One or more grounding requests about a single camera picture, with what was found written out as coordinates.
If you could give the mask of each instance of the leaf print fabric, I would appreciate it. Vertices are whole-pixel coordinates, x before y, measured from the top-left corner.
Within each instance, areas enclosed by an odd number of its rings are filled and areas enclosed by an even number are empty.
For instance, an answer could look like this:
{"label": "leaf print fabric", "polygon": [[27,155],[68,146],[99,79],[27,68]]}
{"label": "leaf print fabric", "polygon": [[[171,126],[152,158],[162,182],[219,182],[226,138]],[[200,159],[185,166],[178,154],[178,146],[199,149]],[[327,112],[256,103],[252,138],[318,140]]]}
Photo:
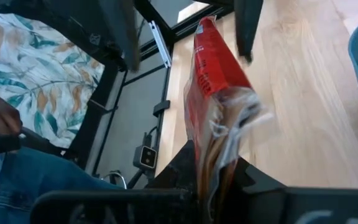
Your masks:
{"label": "leaf print fabric", "polygon": [[68,147],[104,65],[39,21],[0,14],[0,97],[23,125]]}

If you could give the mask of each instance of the red plastic bag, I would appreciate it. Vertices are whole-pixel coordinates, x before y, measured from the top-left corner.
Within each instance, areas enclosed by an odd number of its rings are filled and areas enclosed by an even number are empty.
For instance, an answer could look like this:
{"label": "red plastic bag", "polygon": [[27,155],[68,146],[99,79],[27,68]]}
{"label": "red plastic bag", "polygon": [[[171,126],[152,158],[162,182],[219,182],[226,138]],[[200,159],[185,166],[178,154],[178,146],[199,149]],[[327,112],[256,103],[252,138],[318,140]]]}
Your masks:
{"label": "red plastic bag", "polygon": [[212,223],[219,219],[231,183],[241,133],[262,110],[257,94],[216,29],[215,17],[200,20],[184,93],[186,130],[195,143],[202,221]]}

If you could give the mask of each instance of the jeans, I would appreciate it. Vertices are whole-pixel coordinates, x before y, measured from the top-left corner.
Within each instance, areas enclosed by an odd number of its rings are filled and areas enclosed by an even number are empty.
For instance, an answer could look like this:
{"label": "jeans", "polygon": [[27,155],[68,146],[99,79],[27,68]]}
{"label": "jeans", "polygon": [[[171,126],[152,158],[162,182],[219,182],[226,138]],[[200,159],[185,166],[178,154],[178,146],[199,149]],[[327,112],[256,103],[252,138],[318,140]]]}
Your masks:
{"label": "jeans", "polygon": [[22,148],[5,156],[0,173],[0,223],[29,223],[35,200],[52,190],[120,189],[62,158]]}

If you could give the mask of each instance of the person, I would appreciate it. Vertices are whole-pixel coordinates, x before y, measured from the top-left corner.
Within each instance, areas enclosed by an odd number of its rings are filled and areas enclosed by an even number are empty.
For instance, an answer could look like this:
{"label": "person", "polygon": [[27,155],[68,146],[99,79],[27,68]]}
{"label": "person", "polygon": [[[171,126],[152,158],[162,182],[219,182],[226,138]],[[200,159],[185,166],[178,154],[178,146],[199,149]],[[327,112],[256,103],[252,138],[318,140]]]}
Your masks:
{"label": "person", "polygon": [[[19,134],[19,112],[0,98],[0,134]],[[119,189],[74,163],[29,148],[0,154],[0,223],[29,223],[37,198],[53,190]]]}

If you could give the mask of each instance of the wooden floor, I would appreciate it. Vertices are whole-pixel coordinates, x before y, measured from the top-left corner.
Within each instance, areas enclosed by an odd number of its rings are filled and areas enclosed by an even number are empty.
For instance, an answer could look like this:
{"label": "wooden floor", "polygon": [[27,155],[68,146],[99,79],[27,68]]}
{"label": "wooden floor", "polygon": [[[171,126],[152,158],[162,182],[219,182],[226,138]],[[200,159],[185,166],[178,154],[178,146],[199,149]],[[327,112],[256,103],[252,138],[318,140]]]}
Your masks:
{"label": "wooden floor", "polygon": [[[286,185],[358,188],[358,86],[347,45],[358,26],[355,0],[265,0],[244,70],[275,115],[249,134],[242,157]],[[194,3],[179,21],[203,7]],[[236,55],[234,17],[218,29]],[[173,53],[158,158],[159,173],[186,142],[183,87],[193,37]]]}

